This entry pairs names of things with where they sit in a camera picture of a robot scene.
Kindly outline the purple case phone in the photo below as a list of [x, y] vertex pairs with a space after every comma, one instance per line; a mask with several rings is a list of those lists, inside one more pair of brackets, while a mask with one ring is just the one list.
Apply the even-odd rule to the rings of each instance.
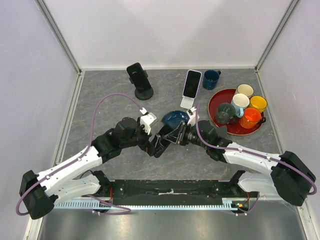
[[195, 99], [198, 93], [198, 88], [202, 78], [200, 71], [189, 69], [187, 71], [182, 96]]

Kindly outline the black phone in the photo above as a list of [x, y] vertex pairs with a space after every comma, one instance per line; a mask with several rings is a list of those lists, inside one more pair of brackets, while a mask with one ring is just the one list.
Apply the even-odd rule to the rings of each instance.
[[132, 84], [134, 84], [137, 90], [145, 91], [149, 88], [147, 84], [146, 73], [139, 62], [128, 66], [126, 71], [129, 75], [129, 80]]
[[170, 144], [178, 143], [179, 128], [171, 128], [169, 125], [164, 125], [155, 135], [154, 157], [159, 158]]

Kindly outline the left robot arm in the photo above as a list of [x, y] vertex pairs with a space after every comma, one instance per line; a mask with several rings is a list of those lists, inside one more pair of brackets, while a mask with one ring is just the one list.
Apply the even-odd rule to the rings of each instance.
[[119, 156], [126, 148], [139, 147], [151, 157], [160, 157], [168, 146], [163, 137], [172, 128], [165, 124], [150, 141], [153, 116], [144, 115], [138, 119], [125, 117], [114, 128], [89, 142], [75, 156], [50, 169], [34, 173], [29, 170], [22, 175], [16, 213], [20, 216], [20, 205], [24, 204], [26, 215], [33, 220], [40, 219], [60, 203], [84, 195], [106, 196], [110, 181], [102, 171], [95, 171], [84, 181], [75, 179], [81, 173], [98, 167]]

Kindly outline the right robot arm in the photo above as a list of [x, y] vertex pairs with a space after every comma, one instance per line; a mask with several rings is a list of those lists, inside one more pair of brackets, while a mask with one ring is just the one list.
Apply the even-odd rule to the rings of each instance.
[[225, 128], [215, 128], [208, 120], [200, 120], [194, 126], [182, 121], [176, 129], [165, 124], [158, 134], [162, 140], [177, 145], [203, 147], [217, 162], [254, 170], [254, 173], [242, 173], [229, 184], [229, 191], [235, 197], [245, 192], [259, 192], [279, 196], [299, 207], [307, 196], [316, 194], [315, 175], [295, 153], [253, 150], [226, 139], [224, 131]]

